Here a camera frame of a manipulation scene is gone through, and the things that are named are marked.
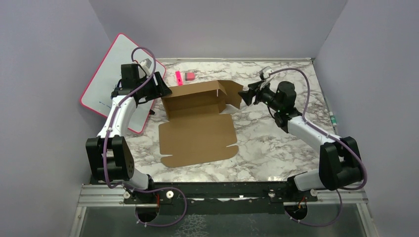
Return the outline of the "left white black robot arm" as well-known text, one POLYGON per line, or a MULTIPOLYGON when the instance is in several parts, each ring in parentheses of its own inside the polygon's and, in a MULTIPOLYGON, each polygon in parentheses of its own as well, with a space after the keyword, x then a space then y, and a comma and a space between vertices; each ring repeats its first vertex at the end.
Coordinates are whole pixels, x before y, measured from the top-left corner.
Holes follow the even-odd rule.
POLYGON ((118 185, 136 191, 145 203, 155 198, 152 178, 135 168, 133 155, 125 135, 128 124, 139 104, 170 95, 171 90, 159 72, 152 76, 121 79, 111 93, 112 106, 105 125, 94 138, 87 139, 85 148, 93 177, 109 188, 118 185))

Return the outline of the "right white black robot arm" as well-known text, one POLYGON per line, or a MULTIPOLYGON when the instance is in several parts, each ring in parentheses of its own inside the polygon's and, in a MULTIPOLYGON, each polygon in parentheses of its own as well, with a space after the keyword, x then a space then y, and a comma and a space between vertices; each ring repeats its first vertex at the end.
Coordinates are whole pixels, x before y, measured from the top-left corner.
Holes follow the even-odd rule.
POLYGON ((365 178, 360 162, 357 160, 359 150, 356 141, 351 137, 336 138, 325 130, 310 125, 295 108, 296 91, 293 83, 280 82, 276 91, 262 82, 248 85, 248 90, 238 94, 246 105, 263 103, 275 113, 276 125, 284 132, 291 134, 319 154, 319 167, 287 179, 286 197, 297 201, 305 191, 315 189, 336 190, 359 182, 365 178))

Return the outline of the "brown cardboard box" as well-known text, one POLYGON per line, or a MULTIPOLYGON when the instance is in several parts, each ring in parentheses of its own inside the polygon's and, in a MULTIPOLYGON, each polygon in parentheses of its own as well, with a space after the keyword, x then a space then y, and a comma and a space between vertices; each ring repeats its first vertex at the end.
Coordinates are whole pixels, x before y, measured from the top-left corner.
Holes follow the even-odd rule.
POLYGON ((168 121, 159 125, 161 163, 182 167, 234 157, 236 130, 224 110, 240 108, 243 88, 232 80, 171 87, 172 94, 162 98, 168 121))

